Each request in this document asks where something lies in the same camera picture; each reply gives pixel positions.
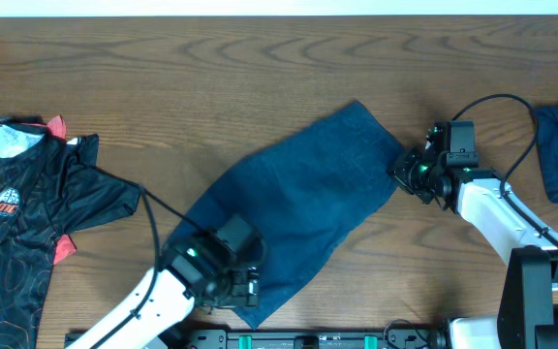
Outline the dark blue denim shorts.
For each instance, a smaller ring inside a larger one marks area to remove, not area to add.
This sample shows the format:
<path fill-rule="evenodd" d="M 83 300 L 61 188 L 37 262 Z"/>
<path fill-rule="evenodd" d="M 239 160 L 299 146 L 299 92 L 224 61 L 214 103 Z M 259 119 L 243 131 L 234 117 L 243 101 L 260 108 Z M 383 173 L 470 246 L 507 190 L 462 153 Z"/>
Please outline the dark blue denim shorts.
<path fill-rule="evenodd" d="M 334 249 L 392 196 L 388 167 L 403 148 L 359 101 L 245 156 L 195 201 L 187 216 L 220 228 L 239 214 L 267 254 L 257 307 L 236 315 L 257 329 L 323 268 Z"/>

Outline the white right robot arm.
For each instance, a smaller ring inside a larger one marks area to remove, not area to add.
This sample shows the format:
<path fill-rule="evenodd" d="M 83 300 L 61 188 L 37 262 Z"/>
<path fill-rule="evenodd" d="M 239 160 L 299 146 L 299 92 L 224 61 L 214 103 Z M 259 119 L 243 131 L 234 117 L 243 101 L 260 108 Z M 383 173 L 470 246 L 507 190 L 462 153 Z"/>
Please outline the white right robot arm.
<path fill-rule="evenodd" d="M 404 192 L 474 226 L 507 266 L 497 314 L 447 320 L 430 348 L 558 348 L 558 232 L 480 165 L 470 121 L 436 123 L 388 173 Z"/>

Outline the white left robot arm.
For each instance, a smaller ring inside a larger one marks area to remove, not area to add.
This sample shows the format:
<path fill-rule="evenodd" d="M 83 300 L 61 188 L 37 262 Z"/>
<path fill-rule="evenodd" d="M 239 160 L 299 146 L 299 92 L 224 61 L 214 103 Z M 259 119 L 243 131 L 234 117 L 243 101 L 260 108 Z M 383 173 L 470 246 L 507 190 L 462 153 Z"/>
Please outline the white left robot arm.
<path fill-rule="evenodd" d="M 237 214 L 218 230 L 178 240 L 118 306 L 67 346 L 143 348 L 197 306 L 255 308 L 265 255 L 262 234 Z"/>

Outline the black orange patterned t-shirt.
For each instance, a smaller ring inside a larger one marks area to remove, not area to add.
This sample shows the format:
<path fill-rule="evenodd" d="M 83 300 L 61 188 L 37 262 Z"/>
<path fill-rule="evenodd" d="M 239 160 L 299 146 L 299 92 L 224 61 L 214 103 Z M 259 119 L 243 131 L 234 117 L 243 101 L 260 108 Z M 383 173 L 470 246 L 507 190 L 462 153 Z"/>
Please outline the black orange patterned t-shirt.
<path fill-rule="evenodd" d="M 137 210 L 139 187 L 97 168 L 98 145 L 0 119 L 0 348 L 35 347 L 58 242 Z"/>

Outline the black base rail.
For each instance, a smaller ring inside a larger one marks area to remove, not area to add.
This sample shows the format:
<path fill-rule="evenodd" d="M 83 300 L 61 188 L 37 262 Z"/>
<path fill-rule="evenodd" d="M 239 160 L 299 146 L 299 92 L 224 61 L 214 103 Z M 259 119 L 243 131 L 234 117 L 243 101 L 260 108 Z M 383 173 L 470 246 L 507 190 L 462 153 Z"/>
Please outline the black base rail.
<path fill-rule="evenodd" d="M 427 329 L 396 320 L 379 331 L 244 331 L 176 324 L 159 315 L 126 323 L 101 320 L 85 333 L 65 335 L 74 348 L 180 349 L 444 349 L 451 347 L 446 327 Z"/>

